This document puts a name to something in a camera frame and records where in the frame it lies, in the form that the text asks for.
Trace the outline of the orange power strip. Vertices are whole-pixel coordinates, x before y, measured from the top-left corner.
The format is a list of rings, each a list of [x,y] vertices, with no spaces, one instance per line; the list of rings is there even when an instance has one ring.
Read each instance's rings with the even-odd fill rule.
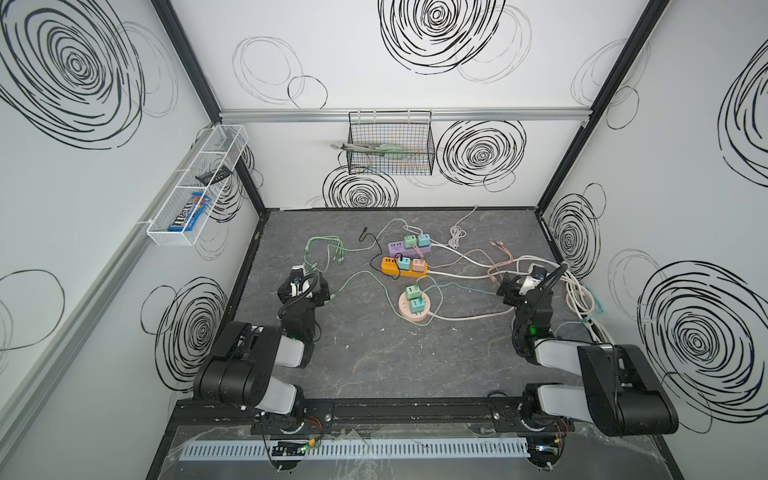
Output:
[[[422,278],[429,273],[429,267],[423,259],[384,257],[381,261],[381,271],[395,279]]]

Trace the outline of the round pink power strip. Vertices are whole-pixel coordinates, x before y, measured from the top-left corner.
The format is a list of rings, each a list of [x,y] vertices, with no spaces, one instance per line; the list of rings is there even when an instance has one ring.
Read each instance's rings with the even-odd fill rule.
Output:
[[[422,293],[419,298],[409,299],[403,292],[397,302],[398,313],[407,321],[415,324],[426,324],[430,320],[431,300]]]

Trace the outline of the purple power strip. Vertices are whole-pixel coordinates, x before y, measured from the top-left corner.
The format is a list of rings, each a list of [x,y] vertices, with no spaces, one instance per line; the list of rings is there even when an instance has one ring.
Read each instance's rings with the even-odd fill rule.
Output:
[[[426,258],[432,251],[433,245],[427,245],[424,247],[415,246],[413,248],[407,248],[405,241],[395,241],[387,244],[387,249],[390,257],[403,256],[406,258]]]

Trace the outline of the light green charger plug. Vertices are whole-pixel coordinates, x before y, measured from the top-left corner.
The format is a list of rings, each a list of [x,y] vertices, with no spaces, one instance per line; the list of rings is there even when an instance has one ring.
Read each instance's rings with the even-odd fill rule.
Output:
[[[408,301],[419,299],[421,297],[421,289],[418,285],[410,285],[406,288],[405,295]]]
[[[417,246],[417,236],[416,235],[408,235],[404,238],[404,247],[406,249],[413,249],[415,250]]]

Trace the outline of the teal charger plug front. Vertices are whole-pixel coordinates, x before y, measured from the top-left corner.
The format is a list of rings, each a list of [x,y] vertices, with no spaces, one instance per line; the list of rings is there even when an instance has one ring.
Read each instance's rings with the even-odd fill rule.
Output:
[[[409,301],[409,309],[413,315],[420,315],[426,309],[426,301],[423,297]]]

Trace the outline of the pink charger plug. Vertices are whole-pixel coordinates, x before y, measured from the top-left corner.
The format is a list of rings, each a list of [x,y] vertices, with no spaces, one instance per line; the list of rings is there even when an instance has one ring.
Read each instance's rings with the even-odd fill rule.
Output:
[[[424,259],[412,259],[410,270],[414,273],[425,273],[427,270],[427,263]]]

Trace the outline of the teal charger plug small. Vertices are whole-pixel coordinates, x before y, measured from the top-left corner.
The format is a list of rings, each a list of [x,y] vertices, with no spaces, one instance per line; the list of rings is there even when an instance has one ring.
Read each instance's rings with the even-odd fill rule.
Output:
[[[422,248],[427,248],[431,246],[431,237],[429,234],[421,234],[417,237],[417,246]]]

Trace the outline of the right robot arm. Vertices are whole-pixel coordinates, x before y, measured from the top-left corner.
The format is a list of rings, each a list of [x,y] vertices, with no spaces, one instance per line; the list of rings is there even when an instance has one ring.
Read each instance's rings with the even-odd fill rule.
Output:
[[[615,344],[595,333],[567,340],[551,328],[553,288],[567,272],[535,266],[526,275],[504,273],[497,295],[512,308],[511,340],[521,358],[577,375],[580,386],[529,383],[520,417],[531,429],[549,422],[587,422],[606,436],[673,434],[679,417],[647,358],[636,345]]]

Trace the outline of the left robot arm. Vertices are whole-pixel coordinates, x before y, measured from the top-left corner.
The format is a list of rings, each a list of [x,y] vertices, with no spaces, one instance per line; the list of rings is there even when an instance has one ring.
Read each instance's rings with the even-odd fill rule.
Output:
[[[194,377],[193,398],[273,414],[285,431],[306,424],[322,431],[320,420],[305,412],[302,388],[277,379],[273,371],[309,364],[321,337],[316,309],[331,299],[328,283],[320,273],[294,268],[277,295],[276,325],[233,321],[224,328]]]

